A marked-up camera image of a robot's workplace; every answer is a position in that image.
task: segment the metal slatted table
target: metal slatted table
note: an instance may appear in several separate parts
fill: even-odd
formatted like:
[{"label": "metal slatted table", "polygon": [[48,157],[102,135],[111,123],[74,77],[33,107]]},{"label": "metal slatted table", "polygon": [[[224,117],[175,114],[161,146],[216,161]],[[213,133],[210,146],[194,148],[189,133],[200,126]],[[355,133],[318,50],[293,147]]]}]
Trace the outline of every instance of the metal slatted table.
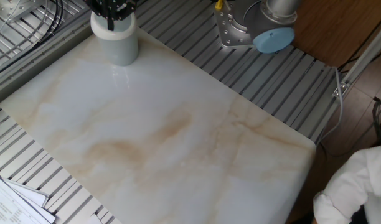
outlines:
[{"label": "metal slatted table", "polygon": [[[76,35],[79,27],[89,26],[90,11],[82,1],[64,2],[65,35],[47,46],[44,54],[52,54],[59,43]],[[318,139],[338,106],[332,97],[336,83],[331,68],[292,46],[273,55],[223,47],[210,0],[141,0],[138,5],[140,28],[288,126],[313,141]],[[0,69],[37,42],[51,22],[54,7],[50,2],[49,15],[39,30],[35,27],[45,6],[3,30]],[[42,53],[33,55],[25,65],[42,59]],[[0,86],[17,74],[0,73]],[[0,175],[50,194],[46,207],[57,216],[56,223],[82,223],[93,213],[102,223],[119,223],[1,109]]]}]

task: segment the silver metal bracket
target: silver metal bracket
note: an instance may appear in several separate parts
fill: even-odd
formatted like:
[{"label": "silver metal bracket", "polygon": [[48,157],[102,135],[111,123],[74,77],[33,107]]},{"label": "silver metal bracket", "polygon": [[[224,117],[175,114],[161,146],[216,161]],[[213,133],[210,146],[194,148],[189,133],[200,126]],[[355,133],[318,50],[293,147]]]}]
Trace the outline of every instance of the silver metal bracket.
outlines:
[{"label": "silver metal bracket", "polygon": [[[342,95],[344,96],[345,93],[347,92],[347,90],[350,88],[350,85],[349,84],[346,84],[346,83],[340,83],[340,89],[341,89],[341,93]],[[334,97],[336,97],[337,99],[340,98],[340,95],[339,95],[339,89],[336,88],[334,90],[334,93],[332,94]]]},{"label": "silver metal bracket", "polygon": [[222,45],[224,47],[253,47],[250,35],[242,30],[241,27],[237,26],[236,21],[233,19],[230,13],[232,6],[233,3],[228,4],[228,2],[224,0],[222,9],[214,10]]},{"label": "silver metal bracket", "polygon": [[0,0],[0,18],[8,23],[15,22],[31,10],[41,6],[45,0],[20,0],[16,7],[18,2],[19,0]]}]

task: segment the robotic arm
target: robotic arm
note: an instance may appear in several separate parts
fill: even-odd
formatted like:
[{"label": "robotic arm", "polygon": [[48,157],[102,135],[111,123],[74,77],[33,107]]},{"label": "robotic arm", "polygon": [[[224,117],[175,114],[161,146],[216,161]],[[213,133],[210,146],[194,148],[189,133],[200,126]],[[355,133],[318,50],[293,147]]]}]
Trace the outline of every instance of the robotic arm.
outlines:
[{"label": "robotic arm", "polygon": [[227,47],[255,45],[273,53],[294,39],[293,26],[301,0],[236,0],[215,8],[220,37]]},{"label": "robotic arm", "polygon": [[114,21],[122,21],[135,11],[135,0],[84,0],[91,10],[108,21],[108,30],[114,31]]},{"label": "robotic arm", "polygon": [[[104,17],[108,30],[135,11],[136,0],[84,0],[98,16]],[[219,0],[216,7],[222,44],[226,47],[255,45],[262,53],[273,53],[294,39],[293,25],[301,0]]]}]

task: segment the white cable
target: white cable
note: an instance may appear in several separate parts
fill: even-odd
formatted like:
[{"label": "white cable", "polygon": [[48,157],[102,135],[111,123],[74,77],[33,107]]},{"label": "white cable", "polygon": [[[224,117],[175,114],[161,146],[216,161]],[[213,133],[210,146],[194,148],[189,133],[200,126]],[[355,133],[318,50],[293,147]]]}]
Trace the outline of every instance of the white cable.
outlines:
[{"label": "white cable", "polygon": [[323,137],[319,137],[319,140],[318,140],[318,142],[316,144],[317,146],[319,145],[319,143],[321,143],[321,141],[324,138],[326,138],[336,128],[339,127],[339,125],[341,123],[341,119],[342,119],[342,112],[343,112],[343,109],[344,109],[344,105],[343,105],[343,102],[342,102],[343,99],[342,99],[342,92],[341,92],[341,86],[340,86],[340,75],[339,75],[339,70],[337,69],[337,67],[333,67],[333,69],[336,71],[336,83],[337,83],[337,89],[338,89],[338,92],[339,92],[339,99],[340,99],[340,117],[339,117],[339,120],[338,120],[337,124],[330,131],[328,131]]},{"label": "white cable", "polygon": [[11,12],[11,15],[9,15],[8,19],[5,20],[4,24],[1,26],[0,28],[0,32],[2,31],[2,28],[4,28],[5,24],[11,19],[12,15],[15,13],[16,9],[17,9],[17,6],[19,5],[21,0],[18,0],[14,10]]}]

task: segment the white cylindrical container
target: white cylindrical container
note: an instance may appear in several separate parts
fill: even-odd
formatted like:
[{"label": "white cylindrical container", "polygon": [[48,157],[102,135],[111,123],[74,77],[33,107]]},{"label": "white cylindrical container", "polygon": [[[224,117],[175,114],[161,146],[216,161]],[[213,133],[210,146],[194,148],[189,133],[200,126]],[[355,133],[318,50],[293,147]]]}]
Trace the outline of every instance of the white cylindrical container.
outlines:
[{"label": "white cylindrical container", "polygon": [[119,66],[133,63],[138,56],[138,38],[134,13],[122,21],[115,21],[115,30],[108,30],[105,18],[91,14],[91,29],[107,59]]}]

